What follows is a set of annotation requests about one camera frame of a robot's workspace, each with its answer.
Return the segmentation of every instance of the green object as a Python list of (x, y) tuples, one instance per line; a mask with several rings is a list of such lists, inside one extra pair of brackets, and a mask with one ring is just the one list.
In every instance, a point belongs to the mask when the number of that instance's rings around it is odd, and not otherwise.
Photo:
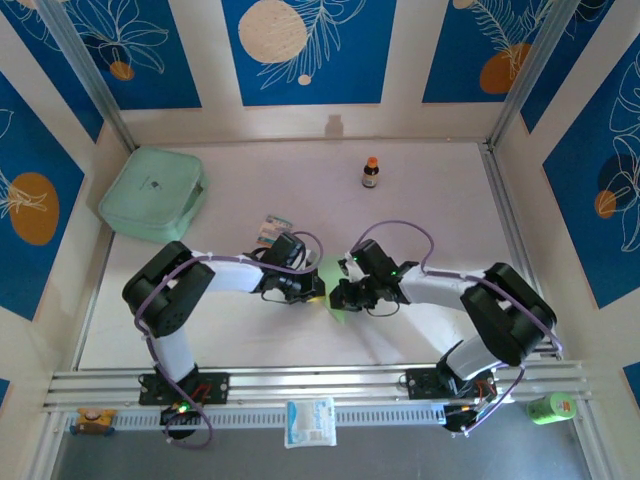
[(552, 393), (529, 402), (527, 414), (538, 425), (571, 420), (576, 415), (576, 401), (568, 393)]
[(208, 185), (198, 158), (141, 147), (100, 202), (100, 215), (117, 233), (157, 243), (180, 240)]
[(338, 255), (326, 255), (318, 267), (318, 275), (324, 282), (325, 286), (326, 296), (324, 297), (324, 306), (327, 307), (329, 313), (338, 323), (344, 325), (346, 322), (345, 311), (333, 310), (329, 303), (329, 294), (338, 286), (340, 279), (345, 278), (344, 273), (340, 270), (340, 265), (338, 265), (338, 260), (341, 260), (342, 258), (343, 257)]

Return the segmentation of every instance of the black mounting plate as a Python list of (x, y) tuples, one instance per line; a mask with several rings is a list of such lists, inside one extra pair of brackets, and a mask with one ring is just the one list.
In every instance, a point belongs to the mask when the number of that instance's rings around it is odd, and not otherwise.
[[(198, 403), (205, 405), (224, 405), (229, 395), (229, 378), (226, 372), (198, 373), (198, 385), (211, 385), (211, 390), (206, 398), (196, 398)], [(172, 405), (182, 400), (182, 397), (173, 390), (166, 380), (156, 374), (144, 374), (138, 379), (144, 388), (140, 390), (140, 405)]]
[[(436, 368), (410, 368), (405, 372), (405, 375), (410, 400), (438, 400), (452, 396), (452, 392), (442, 385)], [(469, 390), (456, 398), (478, 398), (480, 396), (480, 389), (476, 385), (478, 380), (487, 380), (493, 383), (493, 374), (490, 370), (480, 373), (473, 380), (470, 380), (473, 383)]]

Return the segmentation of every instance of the packet of cards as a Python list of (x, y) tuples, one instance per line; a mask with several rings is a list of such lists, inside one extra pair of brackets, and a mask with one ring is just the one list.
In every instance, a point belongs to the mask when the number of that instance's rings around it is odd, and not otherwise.
[(258, 245), (269, 248), (282, 232), (290, 232), (292, 228), (293, 223), (289, 220), (277, 217), (276, 215), (267, 215), (267, 218), (264, 219), (260, 227), (257, 243)]
[(333, 398), (316, 398), (287, 402), (284, 446), (334, 447), (336, 412)]

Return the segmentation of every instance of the white tabletop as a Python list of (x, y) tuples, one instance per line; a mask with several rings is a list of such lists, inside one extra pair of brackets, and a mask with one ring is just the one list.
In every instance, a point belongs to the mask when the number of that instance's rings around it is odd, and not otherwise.
[[(183, 239), (194, 250), (251, 251), (260, 224), (273, 213), (318, 235), (330, 255), (348, 251), (373, 223), (403, 219), (435, 238), (434, 267), (510, 262), (476, 144), (269, 142), (175, 151), (199, 157), (211, 183)], [(366, 189), (360, 179), (371, 155), (379, 158), (379, 183)], [(420, 233), (405, 226), (381, 227), (372, 238), (398, 264), (420, 260), (428, 248)], [(81, 369), (150, 366), (121, 292), (161, 248), (115, 236)], [(459, 339), (475, 334), (466, 315), (433, 305), (403, 306), (389, 318), (349, 314), (341, 325), (321, 302), (286, 306), (237, 292), (205, 295), (187, 332), (201, 367), (435, 362)]]

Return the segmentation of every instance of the small brown bottle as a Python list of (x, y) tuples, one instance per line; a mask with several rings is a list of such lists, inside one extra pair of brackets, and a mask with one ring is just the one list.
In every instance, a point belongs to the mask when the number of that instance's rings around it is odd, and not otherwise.
[(367, 160), (367, 166), (364, 167), (364, 173), (362, 174), (362, 184), (367, 188), (373, 188), (378, 183), (378, 159), (376, 157), (369, 157)]

